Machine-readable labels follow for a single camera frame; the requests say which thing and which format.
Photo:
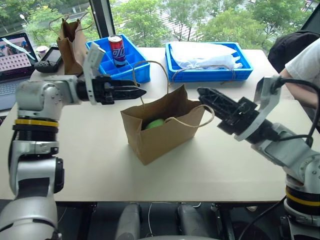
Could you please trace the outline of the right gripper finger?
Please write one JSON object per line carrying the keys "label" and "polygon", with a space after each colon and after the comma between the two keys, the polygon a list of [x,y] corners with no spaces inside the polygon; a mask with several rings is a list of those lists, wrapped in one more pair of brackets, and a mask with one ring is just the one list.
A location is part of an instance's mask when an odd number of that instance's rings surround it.
{"label": "right gripper finger", "polygon": [[230,117],[239,112],[239,104],[220,91],[209,87],[198,87],[198,99],[211,107],[217,117]]}
{"label": "right gripper finger", "polygon": [[232,114],[233,104],[224,98],[218,96],[200,96],[199,100],[202,104],[211,107],[214,110],[215,115],[223,121]]}

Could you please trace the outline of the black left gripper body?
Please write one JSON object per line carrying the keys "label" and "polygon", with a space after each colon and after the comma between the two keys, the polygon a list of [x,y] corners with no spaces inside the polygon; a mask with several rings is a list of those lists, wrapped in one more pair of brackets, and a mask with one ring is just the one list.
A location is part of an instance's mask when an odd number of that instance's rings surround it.
{"label": "black left gripper body", "polygon": [[97,103],[102,105],[113,105],[115,103],[109,86],[111,81],[110,75],[99,75],[91,81],[94,99]]}

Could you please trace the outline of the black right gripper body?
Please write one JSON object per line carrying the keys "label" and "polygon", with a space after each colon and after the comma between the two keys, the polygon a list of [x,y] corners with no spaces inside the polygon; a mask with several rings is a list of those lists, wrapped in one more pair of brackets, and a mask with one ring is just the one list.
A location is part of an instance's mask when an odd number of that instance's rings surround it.
{"label": "black right gripper body", "polygon": [[258,112],[255,110],[257,104],[254,102],[242,97],[237,103],[239,104],[239,112],[228,117],[226,120],[221,120],[217,125],[218,128],[229,135],[240,135],[243,133],[258,115]]}

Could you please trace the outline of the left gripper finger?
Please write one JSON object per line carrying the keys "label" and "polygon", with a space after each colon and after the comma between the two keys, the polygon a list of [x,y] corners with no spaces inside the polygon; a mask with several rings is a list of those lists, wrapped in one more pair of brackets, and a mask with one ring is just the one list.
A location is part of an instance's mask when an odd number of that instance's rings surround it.
{"label": "left gripper finger", "polygon": [[113,88],[133,88],[133,87],[137,87],[139,88],[141,85],[139,83],[134,82],[133,80],[129,80],[129,79],[111,79],[109,81],[109,84],[113,87]]}
{"label": "left gripper finger", "polygon": [[114,88],[112,97],[114,100],[132,100],[140,98],[146,93],[146,90],[136,86],[120,86]]}

